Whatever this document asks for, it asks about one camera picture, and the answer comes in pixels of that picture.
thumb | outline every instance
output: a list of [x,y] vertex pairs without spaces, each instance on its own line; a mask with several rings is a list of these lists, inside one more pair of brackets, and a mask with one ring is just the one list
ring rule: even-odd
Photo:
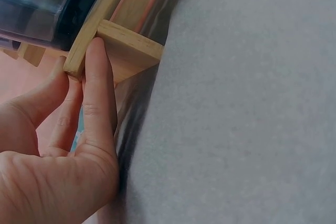
[[35,128],[64,102],[68,93],[69,78],[62,70],[64,62],[65,57],[60,57],[46,82],[9,102],[23,112]]

clear plastic container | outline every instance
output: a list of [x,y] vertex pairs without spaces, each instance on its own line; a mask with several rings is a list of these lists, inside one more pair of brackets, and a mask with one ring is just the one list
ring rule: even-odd
[[68,51],[96,0],[0,0],[0,37]]

wooden support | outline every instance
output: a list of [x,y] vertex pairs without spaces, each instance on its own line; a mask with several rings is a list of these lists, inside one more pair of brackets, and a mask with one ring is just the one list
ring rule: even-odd
[[27,43],[21,43],[17,54],[33,66],[38,67],[38,65],[40,65],[41,63],[45,51],[46,49],[43,47],[38,47]]
[[3,52],[5,54],[7,54],[8,56],[10,56],[11,58],[13,58],[15,60],[19,58],[19,55],[17,54],[16,51],[0,48],[0,52]]
[[99,24],[103,19],[109,19],[120,0],[97,0],[87,21],[82,26],[64,65],[64,71],[80,80],[85,65],[85,52],[96,36]]
[[164,47],[131,30],[103,20],[97,35],[105,41],[116,83],[160,63]]
[[150,4],[150,0],[122,0],[112,16],[112,21],[137,33],[140,31],[139,25],[142,26],[146,16],[146,8]]

hand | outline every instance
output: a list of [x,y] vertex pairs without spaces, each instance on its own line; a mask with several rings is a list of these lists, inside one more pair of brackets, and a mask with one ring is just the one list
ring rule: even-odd
[[[60,58],[41,87],[0,106],[0,223],[82,223],[118,190],[116,101],[103,41],[92,41],[86,80],[67,99],[63,63]],[[62,103],[50,145],[40,155],[36,129]],[[82,104],[85,132],[70,153]]]

knuckle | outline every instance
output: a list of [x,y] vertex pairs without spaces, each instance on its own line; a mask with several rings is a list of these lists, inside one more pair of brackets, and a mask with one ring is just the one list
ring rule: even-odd
[[57,120],[57,126],[59,127],[69,127],[72,125],[73,125],[72,120],[68,116],[61,116]]
[[83,104],[83,113],[86,116],[95,116],[100,114],[100,109],[95,104],[86,103]]

